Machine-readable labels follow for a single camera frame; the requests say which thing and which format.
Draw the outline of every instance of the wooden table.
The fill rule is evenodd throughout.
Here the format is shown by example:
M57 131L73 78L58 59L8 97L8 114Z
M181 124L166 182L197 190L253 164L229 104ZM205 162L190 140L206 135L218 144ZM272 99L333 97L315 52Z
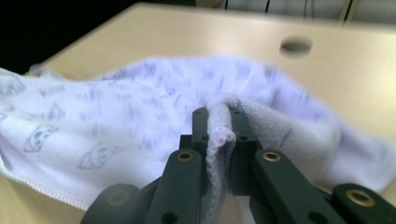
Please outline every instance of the wooden table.
M311 51L280 52L290 36L308 39ZM276 63L349 123L396 141L396 31L389 27L138 4L46 64L65 77L88 79L155 55L221 53ZM0 223L79 223L83 216L3 177L0 187ZM396 182L382 195L396 204ZM224 223L239 223L230 214Z

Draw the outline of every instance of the white towel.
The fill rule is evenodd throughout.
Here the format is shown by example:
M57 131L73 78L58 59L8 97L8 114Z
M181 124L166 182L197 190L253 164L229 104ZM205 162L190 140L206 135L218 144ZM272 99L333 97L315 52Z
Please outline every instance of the white towel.
M351 128L271 64L151 58L87 81L35 71L44 76L0 70L0 172L81 209L110 185L142 188L160 176L202 106L212 195L205 223L221 206L235 140L227 106L243 110L262 146L285 152L314 184L380 191L396 175L394 144Z

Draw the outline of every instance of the fabric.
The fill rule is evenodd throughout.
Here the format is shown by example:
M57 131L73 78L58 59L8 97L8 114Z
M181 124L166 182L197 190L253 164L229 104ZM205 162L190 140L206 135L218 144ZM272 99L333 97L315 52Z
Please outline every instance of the fabric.
M227 185L229 106L247 114L263 147L285 152L314 184L380 191L396 176L394 144L353 129L271 64L233 55L151 58L86 81L34 72L43 77L0 70L0 171L81 209L110 185L142 188L160 176L202 106L205 223L216 221Z

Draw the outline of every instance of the floor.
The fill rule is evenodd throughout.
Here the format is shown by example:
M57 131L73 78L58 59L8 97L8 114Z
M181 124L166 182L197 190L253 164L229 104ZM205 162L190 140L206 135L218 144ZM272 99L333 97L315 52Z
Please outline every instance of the floor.
M228 9L264 12L267 0L228 0ZM339 20L344 0L272 0L268 13L307 18ZM361 0L354 21L396 26L396 1Z

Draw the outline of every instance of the patterned cloth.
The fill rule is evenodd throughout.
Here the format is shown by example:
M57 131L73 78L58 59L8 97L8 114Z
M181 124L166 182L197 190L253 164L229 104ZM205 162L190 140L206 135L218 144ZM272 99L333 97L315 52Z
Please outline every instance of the patterned cloth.
M216 192L205 223L221 206L234 141L225 105L244 110L262 146L285 152L312 183L381 190L396 175L393 144L349 127L275 66L224 55L152 58L87 81L0 70L0 172L87 209L110 185L160 176L206 105Z

